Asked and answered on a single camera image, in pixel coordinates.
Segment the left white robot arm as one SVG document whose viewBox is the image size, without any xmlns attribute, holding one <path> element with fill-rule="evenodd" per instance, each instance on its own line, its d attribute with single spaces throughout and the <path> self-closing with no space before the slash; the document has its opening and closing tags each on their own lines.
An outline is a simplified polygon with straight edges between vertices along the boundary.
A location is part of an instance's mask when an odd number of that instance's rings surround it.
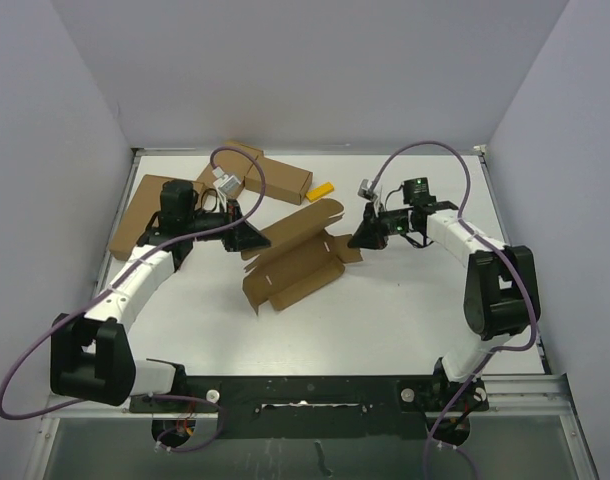
<svg viewBox="0 0 610 480">
<path fill-rule="evenodd" d="M 179 270 L 195 241 L 218 240 L 228 252 L 271 244 L 244 218 L 237 201 L 221 198 L 214 211 L 200 208 L 198 201 L 191 182 L 165 182 L 158 211 L 100 301 L 73 317 L 62 314 L 55 320 L 50 344 L 53 393 L 113 406 L 152 394 L 167 411 L 186 403 L 183 366 L 135 358 L 130 328 L 152 295 Z"/>
</svg>

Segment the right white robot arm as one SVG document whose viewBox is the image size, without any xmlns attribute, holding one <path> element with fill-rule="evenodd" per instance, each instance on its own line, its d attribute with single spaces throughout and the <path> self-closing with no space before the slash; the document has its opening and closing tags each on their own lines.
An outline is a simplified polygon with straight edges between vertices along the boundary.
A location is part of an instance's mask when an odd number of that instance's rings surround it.
<svg viewBox="0 0 610 480">
<path fill-rule="evenodd" d="M 540 315 L 538 286 L 531 250 L 496 240 L 459 216 L 457 205 L 439 201 L 425 177 L 404 181 L 404 207 L 389 210 L 368 180 L 358 195 L 367 203 L 348 246 L 382 250 L 391 236 L 417 249 L 443 247 L 466 269 L 463 313 L 468 333 L 439 360 L 444 375 L 429 385 L 431 400 L 449 409 L 466 394 L 463 382 L 484 358 L 521 334 Z"/>
</svg>

